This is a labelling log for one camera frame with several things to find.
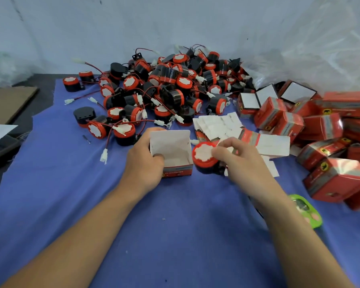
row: hand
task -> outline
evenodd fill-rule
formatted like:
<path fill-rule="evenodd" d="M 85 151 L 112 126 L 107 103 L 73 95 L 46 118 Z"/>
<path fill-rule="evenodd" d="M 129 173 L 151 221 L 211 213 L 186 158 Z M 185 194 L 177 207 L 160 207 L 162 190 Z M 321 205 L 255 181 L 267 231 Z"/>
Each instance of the hand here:
<path fill-rule="evenodd" d="M 149 133 L 156 130 L 165 129 L 148 128 L 133 148 L 129 150 L 124 174 L 119 183 L 119 186 L 122 185 L 130 191 L 136 191 L 139 199 L 153 190 L 163 175 L 164 157 L 162 155 L 153 157 L 149 151 Z"/>
<path fill-rule="evenodd" d="M 238 155 L 230 153 L 227 147 L 237 149 Z M 213 148 L 212 155 L 227 164 L 229 178 L 260 205 L 274 204 L 275 200 L 287 197 L 256 147 L 230 137 Z"/>

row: left hand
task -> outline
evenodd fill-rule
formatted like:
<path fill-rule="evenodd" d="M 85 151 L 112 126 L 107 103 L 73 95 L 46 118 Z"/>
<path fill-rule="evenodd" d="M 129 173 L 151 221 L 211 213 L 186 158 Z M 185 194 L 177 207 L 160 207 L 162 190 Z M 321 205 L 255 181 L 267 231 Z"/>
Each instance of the left hand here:
<path fill-rule="evenodd" d="M 163 175 L 164 157 L 162 155 L 153 157 L 149 151 L 149 133 L 157 130 L 165 129 L 160 127 L 148 128 L 133 148 L 129 150 L 124 174 L 119 183 L 119 186 L 127 188 L 130 192 L 135 192 L 139 199 L 153 190 Z"/>

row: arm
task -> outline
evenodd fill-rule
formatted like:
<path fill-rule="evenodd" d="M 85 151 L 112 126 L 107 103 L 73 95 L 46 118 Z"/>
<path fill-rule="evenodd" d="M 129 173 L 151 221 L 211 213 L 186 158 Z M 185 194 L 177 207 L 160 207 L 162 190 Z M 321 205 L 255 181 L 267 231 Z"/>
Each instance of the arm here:
<path fill-rule="evenodd" d="M 234 147 L 239 155 L 227 147 Z M 231 137 L 214 148 L 212 155 L 227 164 L 230 179 L 264 215 L 289 287 L 354 287 L 254 146 Z"/>
<path fill-rule="evenodd" d="M 164 159 L 148 148 L 152 130 L 163 129 L 147 129 L 129 150 L 119 185 L 2 288 L 89 286 L 129 212 L 161 180 Z"/>

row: white wall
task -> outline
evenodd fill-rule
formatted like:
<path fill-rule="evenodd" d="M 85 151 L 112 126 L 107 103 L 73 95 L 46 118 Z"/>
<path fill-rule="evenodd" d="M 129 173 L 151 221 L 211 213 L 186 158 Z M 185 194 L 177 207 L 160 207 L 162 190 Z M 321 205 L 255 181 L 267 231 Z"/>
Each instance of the white wall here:
<path fill-rule="evenodd" d="M 201 43 L 222 57 L 280 48 L 313 0 L 0 0 L 0 51 L 42 73 L 77 73 L 79 57 L 108 69 L 136 47 Z M 360 0 L 349 0 L 360 34 Z M 154 57 L 142 52 L 144 57 Z"/>

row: blue cloth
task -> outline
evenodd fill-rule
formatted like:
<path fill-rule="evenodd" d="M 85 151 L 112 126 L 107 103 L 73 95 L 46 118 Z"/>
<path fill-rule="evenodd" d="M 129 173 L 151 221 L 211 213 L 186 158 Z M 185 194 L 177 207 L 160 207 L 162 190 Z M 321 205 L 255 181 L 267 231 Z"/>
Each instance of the blue cloth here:
<path fill-rule="evenodd" d="M 64 105 L 65 99 L 97 87 L 68 93 L 58 80 L 54 105 L 34 117 L 33 131 L 3 176 L 0 284 L 74 225 L 120 179 L 129 147 L 112 140 L 104 165 L 100 156 L 105 140 L 80 128 L 72 114 L 82 106 L 93 106 L 98 115 L 105 111 L 86 98 Z M 93 96 L 102 102 L 99 93 Z M 229 106 L 225 114 L 233 111 Z M 254 130 L 249 120 L 242 121 Z M 183 128 L 174 124 L 173 129 Z M 189 129 L 194 139 L 193 126 Z M 274 161 L 283 189 L 304 196 L 321 213 L 324 224 L 317 233 L 360 287 L 360 213 L 344 204 L 312 200 L 301 181 L 307 171 L 294 157 Z M 163 179 L 137 204 L 91 287 L 259 288 L 286 287 L 286 282 L 268 229 L 249 200 L 227 178 L 194 168 L 192 176 Z"/>

